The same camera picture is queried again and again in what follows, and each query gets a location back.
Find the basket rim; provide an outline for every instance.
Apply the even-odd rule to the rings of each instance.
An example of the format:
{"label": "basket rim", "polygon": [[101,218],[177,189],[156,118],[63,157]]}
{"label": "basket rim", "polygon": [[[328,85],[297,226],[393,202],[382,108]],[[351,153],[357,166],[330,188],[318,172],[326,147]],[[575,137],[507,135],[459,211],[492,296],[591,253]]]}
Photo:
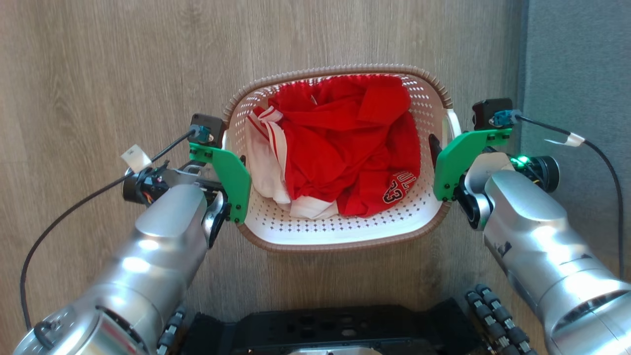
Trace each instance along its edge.
{"label": "basket rim", "polygon": [[[416,76],[427,82],[439,95],[444,109],[453,109],[453,101],[449,95],[446,87],[441,84],[438,78],[424,69],[417,68],[416,66],[409,66],[403,64],[353,64],[353,65],[341,65],[341,66],[328,66],[321,68],[304,69],[298,71],[291,71],[287,73],[267,76],[262,79],[254,80],[248,85],[242,87],[231,99],[230,103],[223,111],[224,120],[230,127],[230,120],[232,114],[237,108],[239,102],[241,102],[246,96],[255,90],[268,87],[271,85],[282,84],[288,81],[306,80],[309,78],[317,78],[320,76],[329,75],[354,75],[354,74],[377,74],[377,73],[392,73],[392,74],[404,74],[410,76]],[[273,252],[279,253],[323,253],[330,251],[345,251],[345,250],[362,250],[366,248],[372,248],[376,246],[383,246],[388,244],[402,243],[405,241],[411,241],[427,235],[434,230],[449,212],[451,207],[450,202],[443,202],[438,212],[425,226],[409,233],[399,234],[397,236],[391,236],[387,238],[379,238],[369,241],[360,241],[353,243],[341,243],[341,244],[315,244],[315,245],[283,245],[267,242],[259,238],[254,234],[244,223],[239,224],[237,228],[243,234],[243,236],[250,241],[250,243],[257,247]]]}

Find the gray fabric surface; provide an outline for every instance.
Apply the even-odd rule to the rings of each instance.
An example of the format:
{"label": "gray fabric surface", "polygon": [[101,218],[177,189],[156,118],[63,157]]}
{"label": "gray fabric surface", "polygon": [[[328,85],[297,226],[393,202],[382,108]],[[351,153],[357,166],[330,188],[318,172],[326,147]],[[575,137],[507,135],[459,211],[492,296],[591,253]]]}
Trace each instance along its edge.
{"label": "gray fabric surface", "polygon": [[[623,188],[628,236],[631,1],[531,0],[526,25],[521,109],[526,117],[572,131],[605,152]],[[524,124],[522,153],[552,155],[559,161],[561,186],[553,196],[597,251],[614,255],[616,195],[605,164],[588,147],[553,145],[545,138],[565,141],[561,135]]]}

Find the laundry basket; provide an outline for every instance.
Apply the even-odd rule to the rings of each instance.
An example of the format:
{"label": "laundry basket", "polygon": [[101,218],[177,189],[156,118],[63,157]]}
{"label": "laundry basket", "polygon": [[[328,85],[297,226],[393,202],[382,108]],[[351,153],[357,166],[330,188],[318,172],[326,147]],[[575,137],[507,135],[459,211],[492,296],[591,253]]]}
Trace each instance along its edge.
{"label": "laundry basket", "polygon": [[421,174],[406,197],[389,210],[367,219],[336,215],[324,220],[290,217],[270,198],[251,190],[247,217],[241,233],[269,251],[313,252],[368,248],[419,238],[443,220],[451,203],[433,195],[433,165],[428,137],[444,145],[460,134],[447,90],[425,70],[400,65],[354,65],[294,71],[254,81],[242,88],[226,108],[228,130],[225,149],[246,156],[245,123],[249,113],[273,96],[285,83],[317,83],[341,75],[394,75],[400,77],[411,97],[410,112],[416,121],[421,145]]}

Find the electrical wire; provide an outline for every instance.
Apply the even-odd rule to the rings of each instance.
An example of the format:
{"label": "electrical wire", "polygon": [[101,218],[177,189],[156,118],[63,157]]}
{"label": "electrical wire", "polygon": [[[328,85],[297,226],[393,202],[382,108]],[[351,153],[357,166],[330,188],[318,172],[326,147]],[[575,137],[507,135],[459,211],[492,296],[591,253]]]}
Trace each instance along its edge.
{"label": "electrical wire", "polygon": [[[519,121],[531,123],[531,124],[534,124],[535,126],[543,127],[554,132],[562,133],[564,135],[569,136],[572,134],[572,132],[566,131],[565,129],[551,126],[546,123],[537,122],[533,119],[524,117],[522,115],[515,115],[515,118],[517,118],[517,120]],[[592,150],[594,150],[598,154],[598,156],[601,157],[601,159],[607,165],[607,168],[609,169],[609,172],[611,173],[611,177],[613,178],[613,184],[616,187],[616,196],[618,198],[618,267],[620,269],[620,280],[624,280],[624,276],[625,276],[625,248],[624,248],[625,213],[624,213],[624,204],[622,201],[622,189],[620,187],[620,180],[618,179],[618,174],[616,174],[616,170],[613,168],[613,165],[609,161],[609,158],[607,158],[607,156],[603,153],[603,151],[600,150],[600,148],[598,148],[594,143],[590,142],[589,140],[584,140],[583,143],[587,145],[589,148],[591,148]]]}
{"label": "electrical wire", "polygon": [[[180,138],[176,139],[173,143],[169,144],[160,153],[156,154],[156,156],[154,156],[151,159],[151,162],[153,163],[156,160],[162,158],[166,153],[168,153],[176,145],[181,143],[186,138],[192,136],[193,134],[195,134],[194,130],[188,131],[186,134],[184,134]],[[49,233],[62,220],[64,220],[68,215],[73,213],[75,210],[77,210],[79,207],[83,206],[86,202],[90,201],[94,197],[96,197],[98,195],[101,195],[102,193],[104,193],[104,192],[108,191],[109,189],[113,188],[114,186],[117,186],[118,184],[120,184],[125,179],[127,179],[129,176],[132,176],[133,174],[134,173],[132,171],[130,171],[127,174],[119,177],[118,179],[112,181],[111,183],[105,185],[104,187],[102,187],[102,188],[94,191],[93,193],[89,194],[88,196],[84,197],[81,201],[75,203],[72,207],[70,207],[64,213],[62,213],[59,217],[57,217],[57,219],[54,220],[48,226],[48,228],[46,228],[46,230],[42,233],[42,235],[40,235],[39,238],[37,238],[35,243],[33,243],[33,246],[28,251],[27,257],[24,259],[24,265],[22,265],[22,273],[20,275],[20,303],[21,303],[21,306],[22,306],[22,313],[23,313],[23,316],[24,316],[24,323],[27,326],[27,331],[31,330],[31,328],[32,328],[31,327],[31,318],[30,318],[30,315],[28,314],[28,305],[27,305],[27,270],[28,270],[28,265],[30,264],[31,259],[33,258],[33,254],[35,254],[35,251],[37,250],[37,248],[40,246],[40,244],[42,244],[42,241],[44,241],[46,236],[48,236]]]}

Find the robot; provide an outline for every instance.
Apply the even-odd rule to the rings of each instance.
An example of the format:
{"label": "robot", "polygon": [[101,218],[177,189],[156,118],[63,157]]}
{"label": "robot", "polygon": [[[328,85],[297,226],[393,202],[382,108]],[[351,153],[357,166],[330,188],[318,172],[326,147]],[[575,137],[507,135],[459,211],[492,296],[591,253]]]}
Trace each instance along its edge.
{"label": "robot", "polygon": [[[548,194],[558,185],[558,164],[492,148],[506,142],[516,122],[510,100],[485,100],[473,109],[475,131],[444,150],[429,137],[436,197],[458,202],[483,233],[541,322],[550,354],[631,353],[631,284],[596,258]],[[148,206],[129,240],[94,284],[38,322],[14,355],[166,353],[184,317],[180,303],[223,221],[239,223],[247,213],[245,157],[221,149],[224,131],[221,119],[195,115],[190,163],[126,174],[123,197]],[[466,296],[472,307],[489,294],[479,291]]]}

